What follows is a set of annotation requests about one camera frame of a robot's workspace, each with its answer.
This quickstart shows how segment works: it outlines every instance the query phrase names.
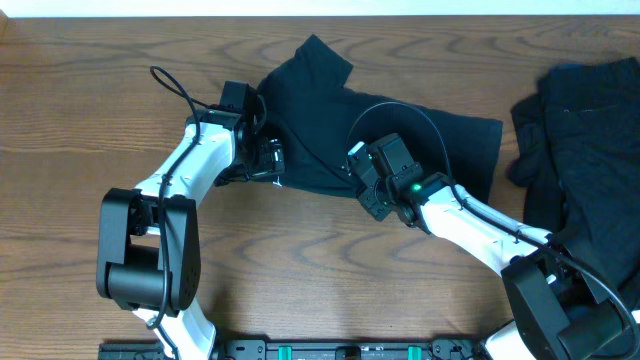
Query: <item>table surface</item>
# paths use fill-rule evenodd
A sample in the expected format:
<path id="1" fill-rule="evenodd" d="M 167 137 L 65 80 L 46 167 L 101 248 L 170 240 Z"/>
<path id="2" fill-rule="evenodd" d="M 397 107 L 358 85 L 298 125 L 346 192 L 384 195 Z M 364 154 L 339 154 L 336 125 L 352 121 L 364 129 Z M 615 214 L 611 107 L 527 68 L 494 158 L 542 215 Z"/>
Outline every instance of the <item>table surface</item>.
<path id="1" fill-rule="evenodd" d="M 149 339 L 95 290 L 100 201 L 149 176 L 182 137 L 192 96 L 256 86 L 317 34 L 355 69 L 347 86 L 499 119 L 490 204 L 522 217 L 505 179 L 509 109 L 559 63 L 640 54 L 638 17 L 9 20 L 0 30 L 0 358 L 90 359 Z M 197 297 L 225 334 L 291 338 L 481 336 L 510 309 L 500 278 L 455 245 L 376 223 L 357 201 L 271 184 L 212 189 L 198 210 Z"/>

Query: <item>black cloth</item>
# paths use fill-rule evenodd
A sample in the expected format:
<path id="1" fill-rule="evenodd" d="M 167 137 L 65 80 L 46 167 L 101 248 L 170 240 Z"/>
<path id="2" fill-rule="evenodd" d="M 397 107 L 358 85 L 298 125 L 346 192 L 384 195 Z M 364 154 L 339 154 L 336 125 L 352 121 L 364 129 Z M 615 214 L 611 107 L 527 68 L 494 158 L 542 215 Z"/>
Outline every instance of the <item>black cloth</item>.
<path id="1" fill-rule="evenodd" d="M 283 142 L 285 173 L 280 175 L 280 183 L 315 193 L 355 197 L 356 180 L 342 169 L 347 150 L 358 141 L 371 143 L 391 133 L 402 137 L 427 174 L 444 172 L 440 143 L 431 125 L 403 107 L 372 110 L 356 125 L 345 147 L 358 115 L 371 105 L 390 100 L 345 88 L 352 69 L 348 61 L 312 35 L 292 59 L 258 86 L 268 109 L 262 133 Z M 502 123 L 421 109 L 444 138 L 456 181 L 487 202 Z"/>
<path id="2" fill-rule="evenodd" d="M 640 301 L 640 67 L 555 68 L 512 109 L 524 222 L 590 241 L 625 302 Z"/>

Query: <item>black cable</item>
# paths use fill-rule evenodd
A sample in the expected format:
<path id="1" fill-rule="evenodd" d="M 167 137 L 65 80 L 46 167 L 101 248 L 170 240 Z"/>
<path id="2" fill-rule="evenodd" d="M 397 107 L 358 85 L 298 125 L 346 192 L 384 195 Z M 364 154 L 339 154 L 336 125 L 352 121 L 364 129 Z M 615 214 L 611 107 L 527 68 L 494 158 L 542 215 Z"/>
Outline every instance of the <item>black cable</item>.
<path id="1" fill-rule="evenodd" d="M 262 130 L 264 124 L 267 122 L 267 103 L 265 103 L 264 97 L 262 97 L 262 95 L 258 94 L 257 97 L 258 100 L 260 100 L 260 102 L 262 103 L 262 116 L 260 117 L 260 121 L 258 121 L 258 123 L 253 127 L 254 135 L 257 135 L 260 130 Z"/>
<path id="2" fill-rule="evenodd" d="M 623 317 L 623 321 L 627 323 L 627 325 L 629 326 L 630 330 L 631 330 L 631 334 L 633 336 L 633 345 L 631 347 L 631 349 L 627 352 L 625 352 L 624 354 L 620 354 L 620 355 L 613 355 L 613 356 L 600 356 L 600 355 L 593 355 L 592 358 L 595 359 L 631 359 L 634 357 L 634 355 L 638 352 L 638 350 L 640 349 L 640 329 L 638 328 L 638 324 L 636 323 L 635 318 L 633 317 L 633 315 L 631 314 L 631 312 L 629 311 L 629 309 L 627 309 L 626 305 L 624 304 L 624 302 L 622 301 L 622 299 L 620 299 L 620 297 L 618 296 L 618 294 L 616 293 L 616 291 L 612 290 L 611 287 L 609 287 L 606 284 L 606 281 L 602 280 L 602 276 L 600 276 L 596 271 L 594 271 L 593 269 L 591 269 L 590 266 L 574 260 L 574 259 L 570 259 L 564 255 L 562 255 L 561 253 L 559 253 L 558 251 L 553 250 L 552 248 L 543 245 L 533 239 L 530 239 L 529 237 L 525 236 L 524 234 L 522 234 L 519 230 L 515 231 L 512 230 L 506 226 L 503 226 L 497 222 L 495 222 L 494 220 L 492 220 L 491 218 L 489 218 L 488 216 L 485 216 L 484 214 L 482 214 L 481 212 L 477 211 L 476 209 L 474 209 L 473 207 L 471 207 L 467 200 L 463 200 L 460 197 L 460 194 L 458 194 L 458 191 L 456 190 L 455 187 L 455 181 L 453 179 L 453 172 L 451 171 L 451 163 L 449 161 L 449 155 L 447 153 L 447 147 L 444 144 L 444 140 L 442 139 L 442 135 L 440 134 L 440 131 L 438 130 L 438 127 L 434 124 L 433 120 L 431 120 L 431 118 L 425 114 L 423 111 L 421 111 L 420 109 L 416 108 L 413 105 L 410 104 L 405 104 L 402 102 L 398 102 L 398 101 L 385 101 L 385 102 L 381 102 L 378 104 L 375 104 L 369 108 L 367 108 L 365 111 L 363 111 L 360 116 L 358 116 L 358 118 L 356 118 L 356 121 L 354 121 L 353 125 L 351 126 L 351 130 L 349 131 L 349 134 L 347 135 L 347 139 L 345 141 L 345 148 L 348 146 L 348 141 L 349 141 L 349 137 L 351 136 L 351 131 L 353 131 L 354 127 L 356 126 L 356 124 L 362 119 L 362 117 L 367 114 L 369 111 L 380 107 L 380 106 L 386 106 L 386 105 L 395 105 L 395 106 L 403 106 L 405 108 L 411 109 L 414 112 L 417 112 L 418 114 L 420 114 L 425 120 L 427 120 L 427 122 L 429 124 L 431 124 L 431 127 L 434 129 L 436 135 L 438 136 L 438 139 L 440 140 L 440 145 L 442 146 L 442 154 L 444 157 L 444 164 L 445 164 L 445 168 L 447 171 L 447 177 L 449 178 L 449 186 L 451 187 L 451 192 L 454 196 L 454 198 L 456 199 L 456 201 L 458 201 L 458 203 L 460 203 L 460 206 L 462 206 L 464 209 L 468 210 L 471 214 L 477 216 L 478 218 L 480 218 L 483 221 L 486 221 L 487 223 L 495 226 L 496 228 L 504 231 L 505 233 L 514 236 L 516 239 L 518 239 L 519 241 L 525 242 L 535 248 L 537 248 L 538 250 L 540 250 L 541 252 L 552 256 L 554 258 L 556 258 L 558 261 L 564 263 L 566 266 L 573 268 L 574 270 L 578 271 L 579 273 L 581 273 L 583 276 L 586 276 L 590 279 L 592 279 L 594 282 L 596 282 L 598 284 L 598 286 L 602 287 L 602 289 L 604 289 L 607 294 L 609 294 L 610 298 L 611 298 L 611 302 L 615 305 L 615 307 L 618 309 L 618 311 L 621 313 L 622 317 Z"/>
<path id="3" fill-rule="evenodd" d="M 159 348 L 138 350 L 133 354 L 133 360 L 153 360 L 156 357 L 155 355 L 160 355 L 163 353 L 163 348 L 164 348 L 164 345 L 160 343 Z"/>
<path id="4" fill-rule="evenodd" d="M 169 80 L 173 79 L 173 77 L 170 77 L 171 75 L 168 75 L 168 73 L 167 73 L 164 69 L 162 69 L 161 67 L 159 67 L 159 66 L 155 66 L 155 65 L 154 65 L 154 66 L 152 66 L 151 68 L 152 68 L 152 69 L 153 69 L 153 68 L 155 68 L 156 70 L 160 71 L 160 72 L 161 72 L 164 76 L 166 76 Z M 188 95 L 186 92 L 182 92 L 182 90 L 184 90 L 184 89 L 182 88 L 182 86 L 180 86 L 180 84 L 179 84 L 178 82 L 174 82 L 174 80 L 175 80 L 175 79 L 171 80 L 171 82 L 172 82 L 172 83 L 173 83 L 173 84 L 178 88 L 178 90 L 176 90 L 176 89 L 172 88 L 171 86 L 169 86 L 169 84 L 167 84 L 166 82 L 162 81 L 162 79 L 160 79 L 160 78 L 158 77 L 158 75 L 156 75 L 156 73 L 155 73 L 155 71 L 154 71 L 154 70 L 151 70 L 151 76 L 153 76 L 153 78 L 154 78 L 157 82 L 159 82 L 159 83 L 160 83 L 160 85 L 164 86 L 164 88 L 165 88 L 165 89 L 167 89 L 167 90 L 171 91 L 172 93 L 174 93 L 174 94 L 176 94 L 176 95 L 180 96 L 181 98 L 184 98 L 184 99 L 185 99 L 185 100 L 187 100 L 187 101 L 189 101 L 189 99 L 190 99 L 190 100 L 191 100 L 191 101 L 193 101 L 195 104 L 198 104 L 198 105 L 203 106 L 203 107 L 205 107 L 205 108 L 208 108 L 208 107 L 209 107 L 209 105 L 208 105 L 208 104 L 205 104 L 204 102 L 202 102 L 202 101 L 200 101 L 200 100 L 196 100 L 196 99 L 194 99 L 194 98 L 192 98 L 192 97 L 189 97 L 189 95 Z"/>
<path id="5" fill-rule="evenodd" d="M 383 203 L 386 206 L 387 202 L 386 201 L 382 202 L 378 198 L 378 185 L 380 185 L 380 178 L 378 178 L 378 180 L 376 180 L 376 182 L 373 184 L 373 198 L 376 200 L 377 203 Z"/>
<path id="6" fill-rule="evenodd" d="M 167 332 L 164 330 L 162 325 L 158 327 L 158 333 L 162 337 L 162 340 L 164 340 L 164 342 L 166 342 L 167 345 L 169 345 L 169 347 L 171 348 L 171 352 L 173 353 L 174 360 L 180 360 L 180 353 L 178 352 L 178 347 L 176 346 L 176 344 L 173 343 L 173 341 L 171 341 L 171 339 L 169 338 L 169 335 L 167 335 Z"/>
<path id="7" fill-rule="evenodd" d="M 158 191 L 158 227 L 160 228 L 160 247 L 162 251 L 162 301 L 160 302 L 160 308 L 158 309 L 158 315 L 155 317 L 153 323 L 147 324 L 147 328 L 149 330 L 156 329 L 160 323 L 162 322 L 162 318 L 167 312 L 167 306 L 169 305 L 169 296 L 171 292 L 171 272 L 169 269 L 169 244 L 167 240 L 167 228 L 166 228 L 166 220 L 165 220 L 165 205 L 164 205 L 164 193 L 166 191 L 167 185 L 171 181 L 171 176 L 176 171 L 182 160 L 189 155 L 191 150 L 198 144 L 200 141 L 200 119 L 198 118 L 198 114 L 196 112 L 196 107 L 194 105 L 193 100 L 189 97 L 187 91 L 180 85 L 180 83 L 169 74 L 165 69 L 159 66 L 151 66 L 149 68 L 151 72 L 151 76 L 153 76 L 156 81 L 158 81 L 165 88 L 172 90 L 164 81 L 160 80 L 156 75 L 156 71 L 161 72 L 164 76 L 167 77 L 179 90 L 179 95 L 187 100 L 189 104 L 189 108 L 193 112 L 193 120 L 195 122 L 196 134 L 191 141 L 191 144 L 178 156 L 176 161 L 171 164 L 169 170 L 162 175 L 162 182 L 160 183 L 160 191 Z"/>

